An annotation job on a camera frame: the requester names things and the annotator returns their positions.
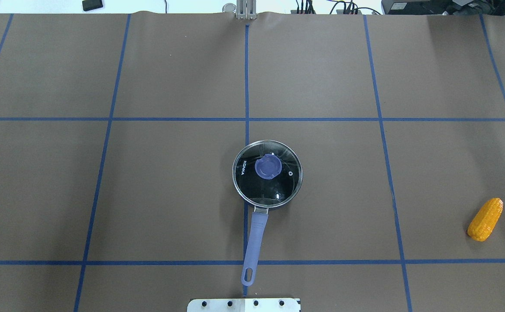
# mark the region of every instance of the white bracket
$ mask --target white bracket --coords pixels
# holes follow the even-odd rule
[[[238,20],[256,20],[256,0],[237,0],[235,16]]]
[[[194,299],[187,312],[301,312],[298,298]]]

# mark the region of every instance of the white metal plate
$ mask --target white metal plate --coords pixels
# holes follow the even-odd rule
[[[187,312],[300,311],[301,300],[298,298],[194,299],[187,305]]]

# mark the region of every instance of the white label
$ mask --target white label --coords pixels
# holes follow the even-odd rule
[[[392,10],[402,10],[407,6],[406,2],[397,2],[394,3],[393,6],[391,6]]]

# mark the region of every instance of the gray table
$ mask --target gray table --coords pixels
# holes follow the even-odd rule
[[[231,164],[304,165],[240,284]],[[0,311],[505,312],[505,18],[0,15]]]

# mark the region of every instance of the yellow corn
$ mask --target yellow corn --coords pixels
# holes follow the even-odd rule
[[[488,200],[468,226],[468,235],[475,241],[485,241],[491,235],[502,213],[502,200],[492,198]]]

